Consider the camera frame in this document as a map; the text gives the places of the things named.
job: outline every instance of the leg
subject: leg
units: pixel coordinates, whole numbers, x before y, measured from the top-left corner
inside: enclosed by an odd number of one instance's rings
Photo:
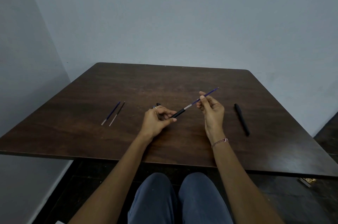
[[[184,179],[179,199],[184,224],[233,224],[223,198],[203,173],[192,173]]]
[[[177,198],[168,177],[153,173],[138,188],[128,224],[174,224]]]

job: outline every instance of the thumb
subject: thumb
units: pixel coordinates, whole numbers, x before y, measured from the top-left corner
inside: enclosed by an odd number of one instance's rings
[[[167,120],[161,121],[161,123],[162,123],[163,128],[164,128],[164,127],[168,126],[169,124],[176,122],[176,121],[177,121],[176,118],[169,118]]]
[[[211,107],[210,107],[209,101],[203,95],[200,96],[200,99],[201,99],[201,102],[203,104],[203,107],[204,107],[205,111],[206,112],[211,111]]]

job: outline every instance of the wooden table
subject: wooden table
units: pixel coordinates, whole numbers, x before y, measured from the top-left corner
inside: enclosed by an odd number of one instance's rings
[[[140,130],[144,112],[160,102],[180,110],[213,93],[225,107],[223,128],[247,171],[338,176],[338,165],[248,71],[97,63],[0,139],[9,154],[120,159]],[[118,101],[111,127],[101,126]],[[242,109],[251,135],[234,110]],[[145,162],[214,167],[204,117],[195,106],[153,141]]]

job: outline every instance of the dark floor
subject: dark floor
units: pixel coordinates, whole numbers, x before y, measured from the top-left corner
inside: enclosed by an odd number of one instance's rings
[[[338,163],[338,115],[335,115],[318,133],[315,140]],[[45,219],[45,224],[57,220],[67,223],[91,193],[102,183],[116,162],[84,160],[74,170],[57,203]],[[171,180],[178,192],[183,179],[192,172],[205,173],[216,185],[227,203],[216,168],[187,167],[142,163],[137,171],[124,203],[119,222],[126,223],[127,212],[137,188],[147,176],[162,172]],[[286,223],[338,223],[338,180],[317,179],[311,188],[298,178],[270,175],[250,175],[257,187],[268,197]]]

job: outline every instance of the light blue wall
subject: light blue wall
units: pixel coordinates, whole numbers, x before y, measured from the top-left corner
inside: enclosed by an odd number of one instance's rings
[[[36,2],[0,0],[0,137],[69,83]],[[0,223],[34,220],[69,163],[0,155]]]
[[[240,68],[311,135],[338,111],[337,0],[36,1],[71,81],[96,62]]]

